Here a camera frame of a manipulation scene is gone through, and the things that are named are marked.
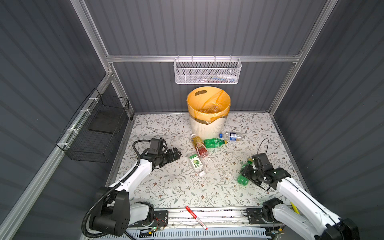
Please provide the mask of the large green soda bottle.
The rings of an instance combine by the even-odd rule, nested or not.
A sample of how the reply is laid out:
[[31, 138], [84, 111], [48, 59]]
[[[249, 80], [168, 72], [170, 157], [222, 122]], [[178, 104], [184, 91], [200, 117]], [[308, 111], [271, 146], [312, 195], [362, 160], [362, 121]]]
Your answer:
[[249, 158], [247, 160], [247, 162], [242, 166], [241, 170], [240, 170], [240, 175], [238, 176], [237, 178], [237, 182], [238, 184], [240, 184], [241, 186], [247, 186], [248, 183], [249, 183], [249, 180], [248, 178], [244, 177], [243, 176], [243, 171], [244, 171], [244, 168], [247, 166], [247, 165], [252, 165], [253, 164], [253, 160], [251, 158]]

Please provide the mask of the clear crushed bottle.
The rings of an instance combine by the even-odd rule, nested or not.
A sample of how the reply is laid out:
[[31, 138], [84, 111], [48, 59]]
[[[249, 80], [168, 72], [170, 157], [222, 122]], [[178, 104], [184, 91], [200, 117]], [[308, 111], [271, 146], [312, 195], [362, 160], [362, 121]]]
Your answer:
[[216, 102], [207, 102], [199, 109], [199, 112], [205, 114], [215, 114], [220, 113], [226, 109], [225, 106]]

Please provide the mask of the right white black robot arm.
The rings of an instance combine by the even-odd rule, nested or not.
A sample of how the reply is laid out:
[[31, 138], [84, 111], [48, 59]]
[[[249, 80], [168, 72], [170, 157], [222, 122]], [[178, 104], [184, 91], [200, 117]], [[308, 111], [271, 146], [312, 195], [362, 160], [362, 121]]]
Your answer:
[[246, 164], [241, 169], [244, 180], [258, 187], [266, 183], [299, 208], [300, 213], [290, 209], [282, 200], [272, 198], [263, 203], [258, 216], [267, 224], [285, 224], [305, 240], [358, 240], [358, 226], [351, 219], [342, 219], [308, 194], [282, 168], [268, 164], [253, 167]]

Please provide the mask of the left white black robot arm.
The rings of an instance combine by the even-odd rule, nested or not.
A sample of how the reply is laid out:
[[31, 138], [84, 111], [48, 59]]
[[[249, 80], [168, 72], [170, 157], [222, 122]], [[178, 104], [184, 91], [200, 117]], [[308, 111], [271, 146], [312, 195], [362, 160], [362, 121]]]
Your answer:
[[121, 237], [127, 233], [129, 226], [138, 222], [150, 224], [154, 220], [153, 204], [132, 204], [131, 194], [154, 170], [179, 160], [182, 153], [177, 148], [168, 148], [167, 142], [162, 138], [152, 138], [147, 142], [150, 146], [142, 153], [136, 147], [141, 140], [133, 142], [136, 164], [115, 183], [98, 190], [95, 203], [82, 220], [83, 236], [92, 239], [106, 235]]

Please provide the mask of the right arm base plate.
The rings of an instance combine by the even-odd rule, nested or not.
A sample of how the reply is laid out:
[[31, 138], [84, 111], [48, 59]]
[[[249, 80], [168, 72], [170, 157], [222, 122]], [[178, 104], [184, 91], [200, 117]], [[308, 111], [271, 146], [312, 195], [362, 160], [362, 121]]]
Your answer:
[[256, 207], [256, 208], [247, 208], [245, 211], [245, 216], [249, 220], [249, 224], [267, 224], [267, 208], [265, 207]]

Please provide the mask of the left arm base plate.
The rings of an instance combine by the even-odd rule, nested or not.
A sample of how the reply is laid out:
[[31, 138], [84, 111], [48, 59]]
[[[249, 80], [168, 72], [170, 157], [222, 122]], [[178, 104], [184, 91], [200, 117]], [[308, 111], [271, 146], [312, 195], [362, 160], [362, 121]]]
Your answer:
[[166, 227], [168, 219], [169, 211], [154, 211], [148, 219], [133, 223], [128, 228]]

